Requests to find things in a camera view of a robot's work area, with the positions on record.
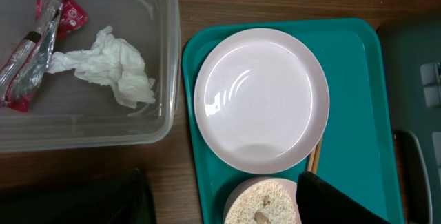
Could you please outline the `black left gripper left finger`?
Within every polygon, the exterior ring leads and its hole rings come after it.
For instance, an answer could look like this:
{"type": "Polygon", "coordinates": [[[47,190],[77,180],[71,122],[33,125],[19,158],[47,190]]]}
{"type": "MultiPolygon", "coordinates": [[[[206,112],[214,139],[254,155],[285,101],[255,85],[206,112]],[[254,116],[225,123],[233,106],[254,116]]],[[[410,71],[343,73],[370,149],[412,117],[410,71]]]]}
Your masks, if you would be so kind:
{"type": "Polygon", "coordinates": [[[66,185],[1,191],[2,223],[157,222],[154,199],[142,171],[66,185]]]}

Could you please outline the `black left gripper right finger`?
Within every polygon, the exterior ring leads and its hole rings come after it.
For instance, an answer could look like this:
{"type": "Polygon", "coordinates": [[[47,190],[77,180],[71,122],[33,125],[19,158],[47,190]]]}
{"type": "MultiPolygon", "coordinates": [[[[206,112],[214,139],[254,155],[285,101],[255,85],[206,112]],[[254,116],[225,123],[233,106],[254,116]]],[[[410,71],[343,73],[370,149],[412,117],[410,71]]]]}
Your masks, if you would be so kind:
{"type": "Polygon", "coordinates": [[[302,224],[388,224],[314,173],[298,176],[296,203],[302,224]]]}

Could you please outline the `white bowl with rice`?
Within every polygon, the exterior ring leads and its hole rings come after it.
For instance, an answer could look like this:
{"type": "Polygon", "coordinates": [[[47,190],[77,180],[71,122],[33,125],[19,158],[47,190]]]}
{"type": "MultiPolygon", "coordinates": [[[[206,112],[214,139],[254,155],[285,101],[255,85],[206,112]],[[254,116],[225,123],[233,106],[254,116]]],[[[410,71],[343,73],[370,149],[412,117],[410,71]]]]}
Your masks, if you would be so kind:
{"type": "Polygon", "coordinates": [[[301,224],[297,184],[288,179],[257,177],[244,181],[229,195],[224,224],[301,224]]]}

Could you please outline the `white tissue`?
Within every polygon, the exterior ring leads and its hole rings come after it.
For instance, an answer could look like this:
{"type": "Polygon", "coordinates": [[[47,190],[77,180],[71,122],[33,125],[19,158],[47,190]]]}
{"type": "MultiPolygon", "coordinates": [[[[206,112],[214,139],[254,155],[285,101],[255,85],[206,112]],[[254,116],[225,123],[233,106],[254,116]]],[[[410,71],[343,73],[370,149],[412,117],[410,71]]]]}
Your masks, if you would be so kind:
{"type": "Polygon", "coordinates": [[[125,107],[155,103],[155,79],[147,76],[141,53],[125,39],[114,37],[112,31],[112,26],[100,30],[89,50],[55,52],[47,72],[74,70],[79,79],[110,86],[117,103],[125,107]]]}

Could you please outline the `red snack wrapper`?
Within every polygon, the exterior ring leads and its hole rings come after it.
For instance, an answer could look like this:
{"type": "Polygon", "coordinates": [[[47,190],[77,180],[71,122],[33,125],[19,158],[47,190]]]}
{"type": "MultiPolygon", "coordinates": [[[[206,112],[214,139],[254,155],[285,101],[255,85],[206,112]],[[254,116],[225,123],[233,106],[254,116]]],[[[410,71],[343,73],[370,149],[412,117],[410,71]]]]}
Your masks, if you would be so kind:
{"type": "Polygon", "coordinates": [[[57,39],[78,30],[88,14],[75,0],[37,0],[34,27],[1,68],[1,107],[27,112],[57,39]]]}

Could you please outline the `clear plastic waste bin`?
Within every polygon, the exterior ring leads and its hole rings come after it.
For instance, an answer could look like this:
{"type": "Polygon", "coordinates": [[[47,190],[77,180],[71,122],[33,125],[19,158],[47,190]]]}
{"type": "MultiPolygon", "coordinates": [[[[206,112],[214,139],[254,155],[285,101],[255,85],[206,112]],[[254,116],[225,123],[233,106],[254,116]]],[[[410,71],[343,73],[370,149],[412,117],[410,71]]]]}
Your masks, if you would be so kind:
{"type": "Polygon", "coordinates": [[[110,87],[73,71],[46,74],[27,112],[1,109],[1,151],[154,143],[170,131],[178,96],[181,29],[178,0],[75,0],[88,22],[56,42],[59,52],[88,49],[112,26],[132,44],[155,80],[155,102],[119,105],[110,87]]]}

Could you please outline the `grey dishwasher rack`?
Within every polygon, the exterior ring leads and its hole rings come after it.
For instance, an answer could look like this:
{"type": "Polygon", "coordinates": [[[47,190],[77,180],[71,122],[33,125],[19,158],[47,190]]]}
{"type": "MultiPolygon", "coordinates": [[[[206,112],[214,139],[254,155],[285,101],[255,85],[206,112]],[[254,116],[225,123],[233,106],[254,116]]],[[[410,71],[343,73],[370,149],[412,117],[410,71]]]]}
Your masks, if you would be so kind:
{"type": "Polygon", "coordinates": [[[440,222],[440,14],[385,22],[382,47],[391,126],[402,145],[409,222],[440,222]]]}

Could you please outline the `wooden chopstick right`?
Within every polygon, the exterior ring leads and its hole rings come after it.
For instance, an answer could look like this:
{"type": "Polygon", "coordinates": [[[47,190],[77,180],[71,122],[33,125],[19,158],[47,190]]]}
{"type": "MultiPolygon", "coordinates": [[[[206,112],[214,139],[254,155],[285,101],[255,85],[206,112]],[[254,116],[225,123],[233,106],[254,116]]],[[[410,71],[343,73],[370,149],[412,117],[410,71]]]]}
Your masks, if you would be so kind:
{"type": "Polygon", "coordinates": [[[311,171],[314,174],[317,174],[317,171],[318,171],[318,164],[320,161],[321,149],[322,149],[322,139],[319,141],[319,143],[316,146],[316,151],[315,151],[315,155],[314,155],[314,159],[313,159],[313,163],[312,163],[311,171]]]}

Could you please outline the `wooden chopstick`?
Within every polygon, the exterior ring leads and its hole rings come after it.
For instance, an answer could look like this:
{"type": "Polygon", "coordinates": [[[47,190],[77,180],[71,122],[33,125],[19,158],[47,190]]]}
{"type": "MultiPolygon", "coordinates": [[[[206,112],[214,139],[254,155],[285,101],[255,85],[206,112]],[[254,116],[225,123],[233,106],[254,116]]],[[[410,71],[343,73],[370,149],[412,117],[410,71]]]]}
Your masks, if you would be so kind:
{"type": "Polygon", "coordinates": [[[308,157],[306,170],[309,172],[312,172],[311,168],[312,168],[312,163],[313,163],[315,151],[316,151],[316,147],[311,151],[311,153],[309,154],[309,157],[308,157]]]}
{"type": "Polygon", "coordinates": [[[314,155],[314,159],[313,159],[313,163],[312,163],[311,171],[314,174],[317,174],[317,171],[318,171],[318,164],[320,161],[321,149],[322,149],[322,139],[319,141],[319,143],[316,146],[316,151],[315,151],[315,155],[314,155]]]}

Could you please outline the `wooden chopstick left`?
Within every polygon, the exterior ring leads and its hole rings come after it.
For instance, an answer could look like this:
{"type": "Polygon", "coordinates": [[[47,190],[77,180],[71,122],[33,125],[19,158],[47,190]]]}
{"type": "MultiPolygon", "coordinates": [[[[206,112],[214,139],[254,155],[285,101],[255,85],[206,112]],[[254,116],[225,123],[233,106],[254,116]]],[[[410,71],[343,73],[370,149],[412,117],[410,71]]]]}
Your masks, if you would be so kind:
{"type": "Polygon", "coordinates": [[[316,151],[316,147],[311,151],[311,153],[309,154],[309,157],[308,157],[306,170],[309,172],[312,172],[311,168],[312,168],[312,163],[313,163],[315,151],[316,151]]]}

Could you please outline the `teal plastic tray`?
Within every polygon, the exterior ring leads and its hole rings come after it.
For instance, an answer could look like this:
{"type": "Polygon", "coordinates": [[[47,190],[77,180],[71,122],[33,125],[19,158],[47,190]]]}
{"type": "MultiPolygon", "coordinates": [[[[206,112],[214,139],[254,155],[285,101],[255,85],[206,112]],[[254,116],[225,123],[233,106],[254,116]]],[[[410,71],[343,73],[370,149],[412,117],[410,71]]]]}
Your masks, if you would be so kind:
{"type": "Polygon", "coordinates": [[[216,45],[250,28],[273,28],[303,42],[329,85],[330,113],[317,174],[390,223],[404,223],[378,36],[357,18],[212,26],[193,36],[182,69],[203,223],[223,223],[229,194],[256,175],[221,161],[207,146],[194,116],[197,74],[216,45]]]}

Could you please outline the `large white plate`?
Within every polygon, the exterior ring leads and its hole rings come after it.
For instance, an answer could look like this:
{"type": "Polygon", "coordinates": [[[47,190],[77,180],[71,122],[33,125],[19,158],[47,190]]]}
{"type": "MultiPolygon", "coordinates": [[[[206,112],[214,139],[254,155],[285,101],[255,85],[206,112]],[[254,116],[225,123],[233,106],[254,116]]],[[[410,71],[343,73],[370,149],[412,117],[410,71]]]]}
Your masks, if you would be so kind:
{"type": "Polygon", "coordinates": [[[207,146],[250,174],[274,174],[301,162],[322,138],[329,109],[327,79],[315,55],[270,28],[221,41],[194,87],[194,114],[207,146]]]}

